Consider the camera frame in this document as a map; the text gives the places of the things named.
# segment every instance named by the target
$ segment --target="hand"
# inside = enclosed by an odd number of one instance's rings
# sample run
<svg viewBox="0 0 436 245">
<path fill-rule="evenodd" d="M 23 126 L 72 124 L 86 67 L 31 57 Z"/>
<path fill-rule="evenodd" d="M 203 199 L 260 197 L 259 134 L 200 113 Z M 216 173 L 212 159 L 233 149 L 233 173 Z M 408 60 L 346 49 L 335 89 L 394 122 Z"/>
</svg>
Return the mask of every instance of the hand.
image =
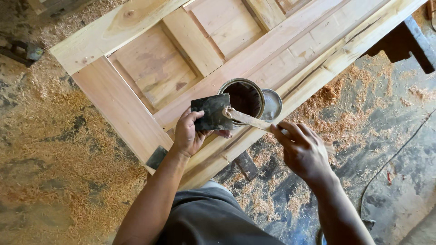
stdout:
<svg viewBox="0 0 436 245">
<path fill-rule="evenodd" d="M 213 132 L 211 130 L 195 131 L 194 122 L 202 116 L 204 116 L 204 111 L 191 112 L 191 107 L 182 114 L 176 125 L 176 137 L 172 147 L 174 150 L 187 157 L 197 153 L 205 138 Z"/>
<path fill-rule="evenodd" d="M 287 130 L 289 135 L 280 129 Z M 286 165 L 309 186 L 322 184 L 334 175 L 323 140 L 306 125 L 281 122 L 277 126 L 272 124 L 271 131 L 283 145 Z"/>
</svg>

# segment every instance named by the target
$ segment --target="wooden plank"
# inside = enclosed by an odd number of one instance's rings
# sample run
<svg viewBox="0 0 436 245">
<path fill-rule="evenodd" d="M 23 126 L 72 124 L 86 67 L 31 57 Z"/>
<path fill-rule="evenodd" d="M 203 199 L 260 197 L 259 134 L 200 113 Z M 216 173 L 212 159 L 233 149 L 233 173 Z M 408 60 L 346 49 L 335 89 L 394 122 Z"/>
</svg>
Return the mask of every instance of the wooden plank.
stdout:
<svg viewBox="0 0 436 245">
<path fill-rule="evenodd" d="M 223 63 L 219 55 L 186 13 L 185 9 L 178 8 L 162 20 L 197 66 L 203 77 L 206 77 L 222 66 Z"/>
<path fill-rule="evenodd" d="M 192 69 L 164 28 L 163 23 L 158 23 L 114 53 L 156 110 L 203 78 Z"/>
<path fill-rule="evenodd" d="M 274 123 L 300 106 L 425 2 L 391 0 L 277 89 L 283 99 L 283 111 Z M 180 190 L 201 186 L 264 134 L 253 127 L 232 132 L 232 139 L 217 138 L 197 153 L 198 158 L 197 154 L 191 158 L 199 162 L 183 176 Z"/>
<path fill-rule="evenodd" d="M 355 25 L 359 19 L 377 5 L 385 4 L 383 0 L 368 0 L 363 7 L 358 1 L 352 0 L 338 9 L 334 14 L 314 26 L 308 33 L 301 36 L 268 65 L 256 69 L 248 79 L 258 82 L 261 88 L 277 89 L 294 76 L 302 67 L 322 54 L 329 43 L 337 42 L 347 33 L 347 29 Z"/>
<path fill-rule="evenodd" d="M 286 19 L 275 0 L 247 0 L 266 31 L 272 30 Z"/>
<path fill-rule="evenodd" d="M 50 52 L 72 75 L 132 41 L 187 1 L 128 1 L 53 46 Z"/>
<path fill-rule="evenodd" d="M 171 148 L 173 141 L 106 56 L 72 78 L 143 164 L 159 145 Z"/>
<path fill-rule="evenodd" d="M 233 59 L 182 94 L 177 101 L 169 103 L 156 112 L 153 115 L 154 118 L 162 128 L 170 129 L 174 127 L 181 112 L 190 105 L 191 100 L 216 95 L 224 82 L 233 78 L 244 77 L 244 74 L 249 73 L 257 65 L 261 65 L 259 66 L 261 68 L 265 63 L 283 52 L 300 32 L 316 21 L 322 21 L 322 16 L 336 7 L 341 7 L 341 4 L 344 4 L 341 0 L 313 0 L 295 15 L 282 22 L 281 27 L 265 34 Z"/>
</svg>

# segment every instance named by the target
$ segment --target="wooden stick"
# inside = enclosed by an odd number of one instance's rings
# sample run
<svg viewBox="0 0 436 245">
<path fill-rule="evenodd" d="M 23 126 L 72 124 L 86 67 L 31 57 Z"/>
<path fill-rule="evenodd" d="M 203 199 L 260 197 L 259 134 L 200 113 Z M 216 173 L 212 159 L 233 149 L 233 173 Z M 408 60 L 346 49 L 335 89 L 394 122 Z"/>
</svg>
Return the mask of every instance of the wooden stick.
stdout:
<svg viewBox="0 0 436 245">
<path fill-rule="evenodd" d="M 271 133 L 271 128 L 270 128 L 271 124 L 270 123 L 267 123 L 263 120 L 260 120 L 260 119 L 254 118 L 250 115 L 239 112 L 228 105 L 224 107 L 224 109 L 222 110 L 222 114 L 229 119 L 238 120 L 242 123 L 247 123 L 253 127 L 256 127 L 258 129 L 262 129 L 264 131 Z"/>
<path fill-rule="evenodd" d="M 239 112 L 230 106 L 224 107 L 224 109 L 222 110 L 222 114 L 227 118 L 235 119 L 235 120 L 238 120 L 242 123 L 247 123 L 253 127 L 256 127 L 258 129 L 262 129 L 264 131 L 271 133 L 271 124 L 270 123 L 265 122 L 265 121 L 260 120 L 260 119 L 257 119 L 257 118 L 254 118 L 254 117 L 247 115 L 247 114 L 244 114 L 242 112 Z M 291 134 L 289 133 L 288 130 L 282 129 L 281 131 L 286 137 L 288 137 L 288 139 L 292 140 Z M 336 150 L 334 149 L 333 144 L 331 142 L 324 142 L 324 146 L 326 147 L 327 153 L 333 154 L 333 155 L 336 154 Z"/>
</svg>

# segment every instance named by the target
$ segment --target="dirty floor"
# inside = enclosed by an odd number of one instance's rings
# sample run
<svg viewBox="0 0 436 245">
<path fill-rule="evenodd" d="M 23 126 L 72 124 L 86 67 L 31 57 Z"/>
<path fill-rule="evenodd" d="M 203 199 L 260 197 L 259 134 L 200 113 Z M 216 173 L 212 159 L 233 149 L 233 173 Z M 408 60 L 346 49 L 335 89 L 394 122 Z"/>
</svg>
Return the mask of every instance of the dirty floor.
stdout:
<svg viewBox="0 0 436 245">
<path fill-rule="evenodd" d="M 0 45 L 15 37 L 48 49 L 122 2 L 52 20 L 25 0 L 0 0 Z M 424 13 L 415 18 L 436 47 Z M 334 143 L 332 168 L 362 218 L 376 221 L 378 244 L 434 241 L 423 234 L 435 216 L 435 85 L 415 58 L 391 64 L 382 52 L 358 59 L 286 119 Z M 30 68 L 0 56 L 0 117 L 0 244 L 110 244 L 147 172 L 53 56 Z M 315 244 L 316 199 L 281 147 L 265 135 L 249 153 L 256 179 L 234 164 L 215 179 L 266 232 Z"/>
</svg>

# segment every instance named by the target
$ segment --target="finger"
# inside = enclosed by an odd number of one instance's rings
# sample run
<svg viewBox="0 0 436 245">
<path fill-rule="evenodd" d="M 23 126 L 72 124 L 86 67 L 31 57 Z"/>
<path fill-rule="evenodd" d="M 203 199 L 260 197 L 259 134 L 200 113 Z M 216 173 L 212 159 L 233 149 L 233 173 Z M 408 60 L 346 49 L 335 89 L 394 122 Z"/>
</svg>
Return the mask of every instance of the finger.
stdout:
<svg viewBox="0 0 436 245">
<path fill-rule="evenodd" d="M 195 122 L 195 120 L 201 118 L 202 116 L 204 116 L 204 111 L 191 112 L 189 113 L 189 115 L 185 117 L 185 119 L 189 125 L 192 125 Z"/>
<path fill-rule="evenodd" d="M 313 130 L 311 130 L 308 126 L 306 126 L 305 124 L 302 124 L 302 123 L 298 123 L 297 127 L 299 127 L 301 129 L 303 134 L 308 139 L 312 139 L 314 141 L 314 143 L 317 145 L 320 144 L 320 142 L 318 141 L 317 134 Z"/>
<path fill-rule="evenodd" d="M 323 140 L 321 139 L 321 137 L 320 137 L 317 133 L 315 133 L 315 131 L 313 131 L 313 130 L 312 130 L 311 128 L 309 128 L 309 127 L 308 127 L 308 129 L 310 130 L 310 132 L 313 134 L 313 136 L 314 136 L 315 138 L 317 138 L 317 139 L 323 141 Z"/>
<path fill-rule="evenodd" d="M 288 130 L 292 136 L 292 139 L 296 143 L 300 143 L 300 144 L 308 143 L 306 136 L 303 134 L 301 129 L 297 125 L 295 125 L 294 123 L 280 122 L 278 124 L 278 126 L 283 128 L 283 129 Z"/>
<path fill-rule="evenodd" d="M 232 133 L 230 130 L 215 130 L 214 134 L 224 137 L 226 139 L 230 139 L 232 137 Z"/>
<path fill-rule="evenodd" d="M 200 139 L 201 143 L 206 139 L 207 137 L 207 130 L 200 130 L 197 131 L 196 134 L 198 135 L 198 138 Z"/>
<path fill-rule="evenodd" d="M 286 137 L 282 133 L 282 131 L 280 131 L 280 129 L 274 124 L 271 124 L 271 132 L 274 134 L 279 143 L 282 144 L 282 146 L 290 147 L 293 144 L 293 142 L 288 137 Z"/>
<path fill-rule="evenodd" d="M 200 130 L 200 131 L 197 131 L 197 132 L 198 132 L 198 135 L 200 136 L 200 139 L 202 141 L 204 141 L 207 136 L 209 136 L 210 134 L 213 133 L 213 130 Z"/>
<path fill-rule="evenodd" d="M 189 115 L 189 113 L 191 113 L 191 106 L 189 106 L 188 109 L 186 109 L 186 111 L 182 114 L 180 118 L 186 117 L 187 115 Z"/>
<path fill-rule="evenodd" d="M 303 134 L 306 135 L 307 137 L 313 137 L 312 132 L 309 130 L 309 128 L 306 125 L 302 123 L 298 123 L 297 127 L 299 127 L 300 130 L 303 132 Z"/>
</svg>

